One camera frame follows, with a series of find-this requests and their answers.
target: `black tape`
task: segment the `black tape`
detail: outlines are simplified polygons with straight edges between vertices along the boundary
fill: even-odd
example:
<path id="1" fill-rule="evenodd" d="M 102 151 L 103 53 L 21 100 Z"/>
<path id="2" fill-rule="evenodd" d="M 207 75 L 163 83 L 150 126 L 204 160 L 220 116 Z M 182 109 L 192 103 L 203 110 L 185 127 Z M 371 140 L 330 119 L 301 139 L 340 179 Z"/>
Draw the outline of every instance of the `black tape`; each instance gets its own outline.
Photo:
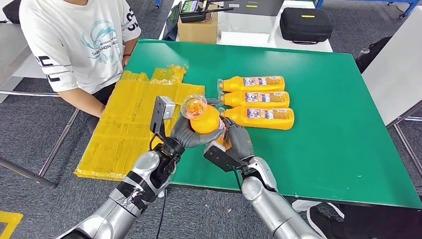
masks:
<path id="1" fill-rule="evenodd" d="M 133 201 L 135 199 L 141 199 L 145 202 L 152 203 L 155 201 L 157 196 L 155 195 L 155 192 L 152 191 L 151 187 L 148 185 L 148 183 L 143 180 L 141 176 L 138 174 L 130 171 L 127 174 L 127 177 L 139 184 L 139 186 L 143 189 L 140 190 L 139 188 L 126 183 L 126 182 L 120 182 L 119 185 L 116 187 L 126 198 L 132 198 Z"/>

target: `green table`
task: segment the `green table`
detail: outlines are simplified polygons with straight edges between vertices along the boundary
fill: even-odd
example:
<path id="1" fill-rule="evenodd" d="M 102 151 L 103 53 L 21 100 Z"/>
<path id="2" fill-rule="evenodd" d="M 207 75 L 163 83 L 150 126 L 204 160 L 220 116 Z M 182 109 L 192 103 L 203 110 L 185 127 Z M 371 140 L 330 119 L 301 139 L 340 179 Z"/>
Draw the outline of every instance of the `green table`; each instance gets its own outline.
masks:
<path id="1" fill-rule="evenodd" d="M 185 83 L 205 85 L 232 76 L 281 75 L 295 124 L 281 131 L 248 128 L 255 153 L 270 165 L 283 195 L 317 201 L 422 208 L 361 75 L 349 54 L 140 40 L 127 70 L 188 65 Z M 233 173 L 187 149 L 176 185 L 238 190 Z"/>

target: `white t-shirt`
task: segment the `white t-shirt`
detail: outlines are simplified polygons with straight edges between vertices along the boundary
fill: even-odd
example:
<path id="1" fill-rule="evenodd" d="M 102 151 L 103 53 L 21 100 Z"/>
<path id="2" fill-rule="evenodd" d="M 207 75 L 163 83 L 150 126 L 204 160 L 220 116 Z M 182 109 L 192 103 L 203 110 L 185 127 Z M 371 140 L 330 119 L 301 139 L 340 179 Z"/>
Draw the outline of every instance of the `white t-shirt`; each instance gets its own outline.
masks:
<path id="1" fill-rule="evenodd" d="M 22 0 L 20 24 L 54 91 L 92 94 L 119 80 L 123 42 L 141 29 L 126 0 Z"/>

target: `black pants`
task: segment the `black pants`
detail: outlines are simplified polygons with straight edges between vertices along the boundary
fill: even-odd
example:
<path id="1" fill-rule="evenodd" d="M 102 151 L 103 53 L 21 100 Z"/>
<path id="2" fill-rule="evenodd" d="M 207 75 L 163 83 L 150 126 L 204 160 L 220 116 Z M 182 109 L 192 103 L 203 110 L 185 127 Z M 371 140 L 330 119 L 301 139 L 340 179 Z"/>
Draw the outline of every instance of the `black pants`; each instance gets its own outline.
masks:
<path id="1" fill-rule="evenodd" d="M 344 222 L 331 224 L 339 239 L 422 239 L 422 210 L 344 205 Z"/>
<path id="2" fill-rule="evenodd" d="M 100 91 L 93 93 L 93 96 L 104 105 L 107 105 L 108 99 L 110 98 L 115 86 L 116 86 L 116 83 L 106 86 L 102 88 Z M 90 132 L 93 133 L 100 119 L 96 116 L 90 115 L 89 113 L 86 113 L 83 111 L 81 111 L 81 116 L 84 123 L 88 126 L 88 129 L 90 130 Z"/>

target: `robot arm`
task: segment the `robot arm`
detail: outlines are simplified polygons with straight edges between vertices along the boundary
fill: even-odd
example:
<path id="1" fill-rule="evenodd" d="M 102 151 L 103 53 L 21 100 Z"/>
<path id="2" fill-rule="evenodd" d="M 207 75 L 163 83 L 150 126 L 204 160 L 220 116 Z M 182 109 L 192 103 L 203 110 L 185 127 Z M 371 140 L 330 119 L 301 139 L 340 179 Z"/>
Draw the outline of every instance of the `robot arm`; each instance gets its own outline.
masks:
<path id="1" fill-rule="evenodd" d="M 242 194 L 276 239 L 322 239 L 277 192 L 267 162 L 253 157 L 242 173 Z"/>
<path id="2" fill-rule="evenodd" d="M 121 239 L 133 223 L 170 183 L 176 163 L 185 151 L 178 141 L 166 137 L 164 119 L 170 119 L 175 108 L 168 97 L 157 97 L 150 129 L 160 138 L 154 149 L 143 153 L 131 171 L 110 193 L 107 201 L 91 216 L 58 237 L 58 239 Z"/>
<path id="3" fill-rule="evenodd" d="M 267 162 L 254 155 L 252 142 L 244 127 L 223 119 L 231 149 L 211 143 L 204 157 L 225 172 L 240 169 L 241 191 L 277 239 L 322 239 L 278 193 L 277 182 Z"/>

